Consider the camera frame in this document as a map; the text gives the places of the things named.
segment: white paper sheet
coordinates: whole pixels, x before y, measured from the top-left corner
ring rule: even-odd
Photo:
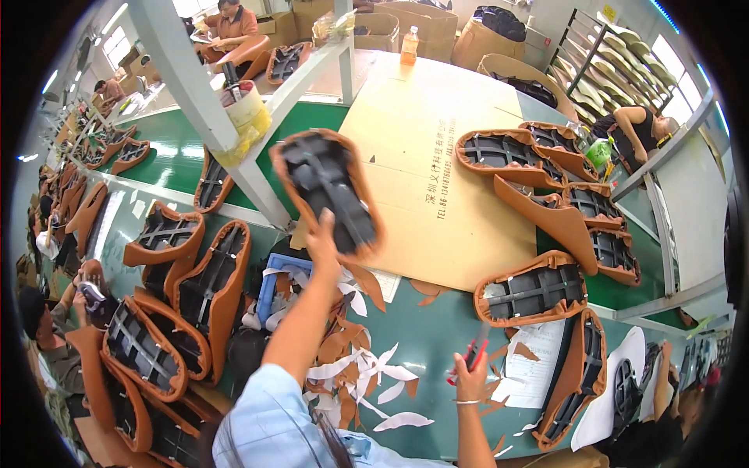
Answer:
[[[645,335],[638,326],[633,326],[617,349],[606,360],[606,390],[603,395],[591,401],[585,410],[580,424],[572,434],[571,447],[576,452],[611,435],[613,431],[613,382],[616,368],[627,358],[632,364],[637,385],[643,378],[645,367]]]
[[[372,430],[374,432],[381,432],[388,429],[400,428],[401,426],[416,426],[420,428],[421,426],[430,425],[432,422],[434,422],[433,419],[428,419],[420,414],[405,412],[390,416],[376,425]]]
[[[560,354],[564,320],[541,323],[535,326],[521,326],[520,331],[510,340],[502,382],[491,399],[504,401],[508,407],[542,408],[549,391],[551,378]],[[539,360],[532,361],[514,354],[518,342],[524,343]]]
[[[380,393],[380,396],[377,397],[377,404],[385,404],[388,401],[394,400],[403,392],[404,388],[406,388],[405,381],[399,380],[397,384]]]

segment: window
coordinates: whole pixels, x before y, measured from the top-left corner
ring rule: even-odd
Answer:
[[[125,37],[122,26],[118,26],[109,39],[104,41],[104,55],[112,69],[117,70],[120,67],[120,60],[125,58],[128,52],[130,52],[130,42]]]
[[[175,4],[177,15],[181,18],[191,18],[206,8],[210,8],[218,3],[216,0],[172,0]]]

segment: hand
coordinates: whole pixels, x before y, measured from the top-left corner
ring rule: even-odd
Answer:
[[[458,353],[452,355],[455,358],[455,370],[458,373],[458,401],[475,401],[483,399],[484,386],[486,384],[486,353],[481,353],[479,361],[473,368],[473,372],[468,372],[466,362]]]
[[[634,150],[634,158],[640,163],[645,164],[648,162],[648,153],[645,148],[641,145],[638,149]]]
[[[316,232],[307,234],[307,252],[312,258],[315,275],[322,274],[326,278],[337,279],[341,274],[341,265],[338,263],[338,249],[333,242],[333,226],[336,225],[336,217],[333,212],[323,208],[320,214],[320,227]]]

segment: bag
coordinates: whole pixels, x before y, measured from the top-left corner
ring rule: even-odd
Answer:
[[[557,108],[557,97],[548,88],[534,79],[519,79],[514,76],[501,76],[499,73],[489,72],[489,75],[501,82],[505,82],[523,94],[541,101],[552,109]]]

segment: woman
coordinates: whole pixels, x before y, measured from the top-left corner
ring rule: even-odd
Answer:
[[[645,106],[627,106],[599,118],[592,133],[606,139],[611,134],[622,164],[632,174],[647,162],[648,151],[656,149],[660,140],[678,129],[679,123],[673,117],[655,117]]]
[[[312,423],[302,387],[325,333],[341,267],[333,242],[333,214],[323,210],[320,228],[307,240],[314,263],[307,287],[273,333],[261,367],[221,424],[201,435],[205,467],[450,467],[442,461],[403,458],[357,432]],[[458,465],[495,468],[479,418],[486,381],[486,353],[473,372],[455,354],[458,372]]]

